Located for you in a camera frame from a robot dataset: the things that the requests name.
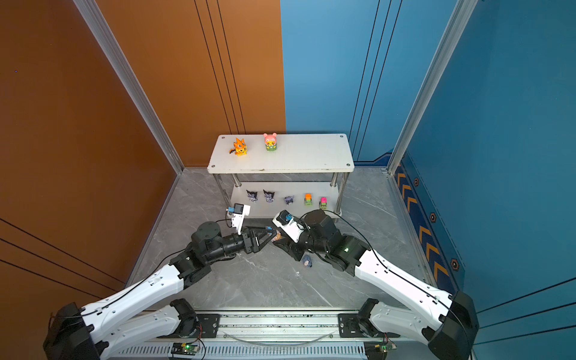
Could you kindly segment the green orange toy truck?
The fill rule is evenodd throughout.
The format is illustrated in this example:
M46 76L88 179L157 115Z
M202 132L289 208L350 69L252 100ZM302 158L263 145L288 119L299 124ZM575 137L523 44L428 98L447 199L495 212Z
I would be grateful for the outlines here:
M311 206L313 204L312 195L310 193L304 195L304 204L306 206Z

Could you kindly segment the orange yellow duck toy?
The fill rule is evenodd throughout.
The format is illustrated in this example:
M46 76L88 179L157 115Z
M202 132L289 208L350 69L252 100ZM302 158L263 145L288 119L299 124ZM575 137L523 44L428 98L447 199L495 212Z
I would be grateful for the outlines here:
M248 153L248 147L245 143L245 140L236 138L233 144L233 148L229 151L229 153L236 156L246 155Z

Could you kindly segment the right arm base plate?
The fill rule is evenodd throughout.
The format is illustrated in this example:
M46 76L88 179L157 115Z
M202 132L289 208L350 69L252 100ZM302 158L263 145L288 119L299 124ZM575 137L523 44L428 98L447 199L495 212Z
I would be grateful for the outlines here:
M339 336L341 338L385 338L367 318L357 313L339 313L337 315Z

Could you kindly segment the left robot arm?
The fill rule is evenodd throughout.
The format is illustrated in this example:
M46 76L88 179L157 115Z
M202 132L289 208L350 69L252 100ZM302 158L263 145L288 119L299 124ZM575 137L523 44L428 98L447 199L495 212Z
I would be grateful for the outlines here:
M140 282L99 301L62 307L43 342L48 359L108 359L115 353L157 337L199 337L202 326L196 311L183 298L148 315L150 306L178 294L207 276L212 264L238 253L261 251L278 231L248 226L224 236L214 221L203 223L184 250L169 258Z

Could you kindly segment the pink yellow bear toy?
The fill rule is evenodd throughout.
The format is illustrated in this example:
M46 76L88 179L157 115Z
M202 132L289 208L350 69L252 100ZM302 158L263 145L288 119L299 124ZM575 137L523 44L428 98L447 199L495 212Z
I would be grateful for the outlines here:
M268 152L274 152L277 150L277 134L276 133L264 133L265 148Z

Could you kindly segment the black white Kuromi figure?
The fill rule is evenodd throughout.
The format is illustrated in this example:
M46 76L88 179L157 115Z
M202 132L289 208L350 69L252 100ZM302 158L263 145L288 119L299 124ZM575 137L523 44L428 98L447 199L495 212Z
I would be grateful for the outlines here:
M249 199L250 202L257 202L258 201L258 192L257 191L251 191L251 190L246 190L247 192L247 198Z

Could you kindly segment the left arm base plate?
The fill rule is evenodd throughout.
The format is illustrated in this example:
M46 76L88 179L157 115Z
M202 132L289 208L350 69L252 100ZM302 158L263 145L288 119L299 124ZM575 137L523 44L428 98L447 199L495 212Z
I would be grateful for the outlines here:
M216 338L221 315L218 313L201 313L180 321L176 330L160 338Z

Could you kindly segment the pink green toy car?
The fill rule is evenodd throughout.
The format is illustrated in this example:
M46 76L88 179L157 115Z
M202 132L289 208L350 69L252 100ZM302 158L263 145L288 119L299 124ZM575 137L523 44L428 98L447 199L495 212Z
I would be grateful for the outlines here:
M326 197L321 197L319 201L319 208L322 210L327 210L328 208L328 200Z

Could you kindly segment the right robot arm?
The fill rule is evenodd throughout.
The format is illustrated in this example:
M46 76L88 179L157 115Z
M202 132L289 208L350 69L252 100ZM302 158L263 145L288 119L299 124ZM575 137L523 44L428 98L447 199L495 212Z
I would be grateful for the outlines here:
M465 292L450 293L413 277L377 253L364 236L343 234L322 209L303 217L282 210L273 223L283 234L276 246L295 260L314 253L400 302L392 307L366 300L357 314L366 336L393 333L425 344L438 359L470 359L479 321Z

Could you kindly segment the blue Stitch ice-cream toy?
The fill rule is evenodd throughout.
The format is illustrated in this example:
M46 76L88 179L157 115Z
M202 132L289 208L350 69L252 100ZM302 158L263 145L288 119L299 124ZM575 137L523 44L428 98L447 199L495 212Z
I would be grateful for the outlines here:
M278 230L276 230L276 229L275 229L275 230L272 230L272 231L271 231L271 234L270 234L270 240L273 241L273 242L275 242L275 241L278 241L278 240L280 240L280 239L282 239L281 233L280 233Z

